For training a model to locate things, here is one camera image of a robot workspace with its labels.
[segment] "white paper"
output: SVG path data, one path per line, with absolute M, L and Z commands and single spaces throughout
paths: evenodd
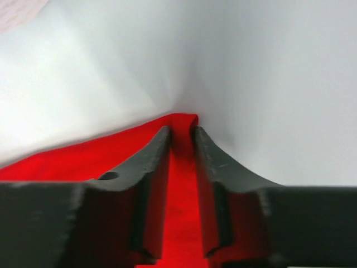
M 52 0 L 0 35 L 0 162 L 171 113 L 286 185 L 357 185 L 357 2 Z

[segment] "white background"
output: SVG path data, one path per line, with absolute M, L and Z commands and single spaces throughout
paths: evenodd
M 52 0 L 0 35 L 0 163 L 195 112 L 254 172 L 357 185 L 357 2 Z

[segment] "red fabric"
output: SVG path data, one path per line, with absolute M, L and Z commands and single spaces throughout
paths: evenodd
M 163 259 L 155 267 L 206 268 L 207 262 L 202 257 L 195 162 L 190 138 L 190 129 L 197 124 L 195 114 L 171 114 L 114 135 L 33 155 L 0 170 L 0 178 L 4 181 L 98 178 L 145 146 L 162 126 L 170 126 L 173 146 Z

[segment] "red cloth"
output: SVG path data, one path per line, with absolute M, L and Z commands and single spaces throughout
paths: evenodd
M 145 146 L 162 126 L 170 126 L 173 145 L 163 259 L 155 267 L 206 268 L 207 262 L 202 257 L 195 161 L 190 138 L 190 129 L 197 124 L 195 114 L 171 114 L 114 135 L 35 154 L 0 170 L 0 178 L 5 181 L 98 178 Z

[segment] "hole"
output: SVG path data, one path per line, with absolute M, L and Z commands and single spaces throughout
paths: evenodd
M 99 178 L 99 180 L 113 180 L 119 177 L 119 174 L 114 172 L 114 171 L 110 171 L 105 173 L 103 176 L 101 176 Z

